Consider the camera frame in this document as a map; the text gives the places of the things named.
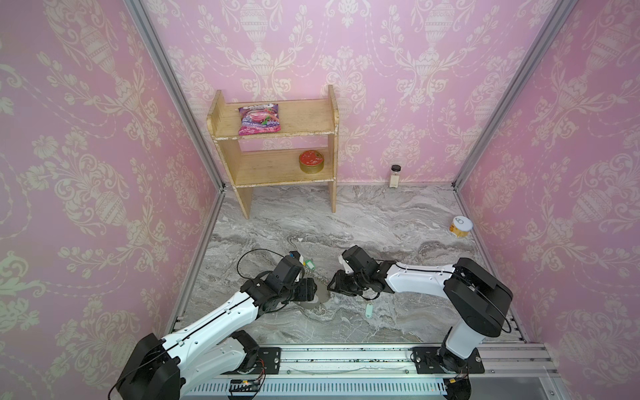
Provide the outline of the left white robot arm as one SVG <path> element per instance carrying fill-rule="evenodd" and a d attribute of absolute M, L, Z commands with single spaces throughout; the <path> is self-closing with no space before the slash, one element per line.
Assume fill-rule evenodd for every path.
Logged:
<path fill-rule="evenodd" d="M 292 302 L 310 302 L 316 291 L 315 281 L 304 275 L 303 256 L 291 251 L 195 323 L 163 338 L 150 333 L 140 339 L 108 395 L 180 399 L 220 374 L 265 370 L 244 327 Z"/>

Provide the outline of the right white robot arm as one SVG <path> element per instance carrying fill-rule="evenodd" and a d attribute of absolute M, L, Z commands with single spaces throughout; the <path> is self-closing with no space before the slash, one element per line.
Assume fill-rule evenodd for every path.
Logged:
<path fill-rule="evenodd" d="M 513 292 L 471 258 L 444 266 L 417 266 L 355 256 L 339 258 L 328 291 L 362 297 L 371 290 L 381 293 L 420 293 L 446 298 L 458 313 L 437 352 L 436 360 L 448 373 L 468 373 L 473 352 L 485 338 L 511 333 L 508 311 Z"/>

